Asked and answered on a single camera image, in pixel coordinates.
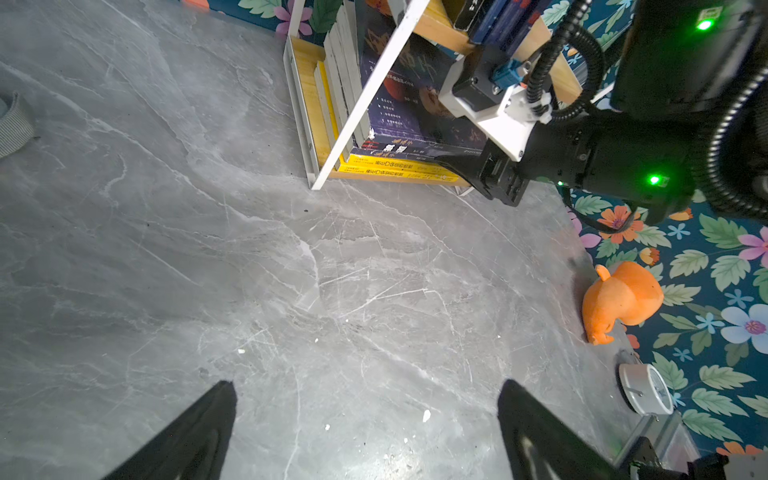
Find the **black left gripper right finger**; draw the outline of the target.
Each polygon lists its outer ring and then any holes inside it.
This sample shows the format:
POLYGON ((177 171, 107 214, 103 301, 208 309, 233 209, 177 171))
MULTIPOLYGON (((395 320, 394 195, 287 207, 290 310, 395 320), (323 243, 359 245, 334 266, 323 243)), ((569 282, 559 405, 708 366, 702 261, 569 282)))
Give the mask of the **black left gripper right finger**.
POLYGON ((520 383, 504 382, 498 421, 514 479, 627 479, 520 383))

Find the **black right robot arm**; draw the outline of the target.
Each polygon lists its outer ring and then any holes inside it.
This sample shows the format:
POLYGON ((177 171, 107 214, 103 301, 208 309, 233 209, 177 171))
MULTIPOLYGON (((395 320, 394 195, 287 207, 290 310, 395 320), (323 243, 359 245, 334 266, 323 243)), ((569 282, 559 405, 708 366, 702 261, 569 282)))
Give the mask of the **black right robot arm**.
POLYGON ((436 163, 487 199, 517 206, 551 181, 645 209, 656 224, 701 192, 722 214, 767 219, 767 5, 640 1, 608 47, 570 4, 551 38, 517 61, 483 46, 440 93, 481 128, 478 154, 436 163))

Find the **dark portrait book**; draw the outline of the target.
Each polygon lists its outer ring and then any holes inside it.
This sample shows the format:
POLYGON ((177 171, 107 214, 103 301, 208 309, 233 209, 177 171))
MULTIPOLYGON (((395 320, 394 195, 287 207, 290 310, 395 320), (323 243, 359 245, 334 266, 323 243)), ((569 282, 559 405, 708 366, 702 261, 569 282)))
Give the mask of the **dark portrait book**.
MULTIPOLYGON (((338 24, 356 35, 359 48, 378 62, 395 30, 383 3, 348 1, 341 13, 338 24)), ((439 90, 453 64, 438 47, 411 36, 367 107, 375 139, 362 147, 426 156, 480 152, 486 136, 468 119, 454 117, 439 101, 439 90)))
MULTIPOLYGON (((351 35, 338 26, 326 35, 324 48, 325 71, 330 84, 338 130, 341 130, 348 121, 364 84, 370 78, 377 59, 376 56, 370 59, 369 51, 359 48, 356 35, 351 35)), ((367 111, 343 150, 344 159, 340 161, 338 170, 348 170, 354 164, 355 156, 366 154, 362 145, 371 145, 374 139, 372 114, 367 111)))

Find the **black wolf cover book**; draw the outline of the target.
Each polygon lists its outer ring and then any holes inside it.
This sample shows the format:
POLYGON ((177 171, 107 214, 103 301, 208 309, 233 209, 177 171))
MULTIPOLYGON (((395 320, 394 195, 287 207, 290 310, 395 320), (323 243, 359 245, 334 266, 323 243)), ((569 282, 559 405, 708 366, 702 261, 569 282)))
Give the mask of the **black wolf cover book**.
MULTIPOLYGON (((384 23, 361 37, 342 18, 326 37, 325 69, 338 85, 337 107, 344 124, 379 59, 391 28, 384 23)), ((452 59, 429 42, 406 44, 354 129, 349 149, 404 158, 477 153, 485 135, 469 120, 457 118, 439 100, 452 59)))

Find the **blue book yellow label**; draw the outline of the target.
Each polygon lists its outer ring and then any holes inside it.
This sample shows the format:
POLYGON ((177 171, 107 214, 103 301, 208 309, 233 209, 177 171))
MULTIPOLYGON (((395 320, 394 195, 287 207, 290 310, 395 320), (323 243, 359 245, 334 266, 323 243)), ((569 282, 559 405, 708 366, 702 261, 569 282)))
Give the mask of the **blue book yellow label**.
POLYGON ((485 41, 505 4, 506 0, 484 0, 482 2, 469 29, 468 37, 472 44, 480 45, 485 41))

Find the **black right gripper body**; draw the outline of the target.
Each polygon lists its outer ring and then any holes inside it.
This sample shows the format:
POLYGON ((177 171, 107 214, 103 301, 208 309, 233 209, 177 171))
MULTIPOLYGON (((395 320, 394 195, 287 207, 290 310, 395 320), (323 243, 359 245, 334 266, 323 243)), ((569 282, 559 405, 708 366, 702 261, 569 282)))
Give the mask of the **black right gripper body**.
POLYGON ((517 207, 529 184, 517 173, 517 163, 493 141, 478 155, 440 156, 437 164, 457 174, 488 200, 517 207))

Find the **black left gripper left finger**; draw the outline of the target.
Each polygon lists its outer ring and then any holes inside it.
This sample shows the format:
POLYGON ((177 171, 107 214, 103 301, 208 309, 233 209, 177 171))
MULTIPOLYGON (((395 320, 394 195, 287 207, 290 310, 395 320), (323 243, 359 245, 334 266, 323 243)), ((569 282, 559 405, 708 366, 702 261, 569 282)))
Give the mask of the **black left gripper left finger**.
POLYGON ((234 383, 219 381, 108 479, 218 479, 236 418, 234 383))

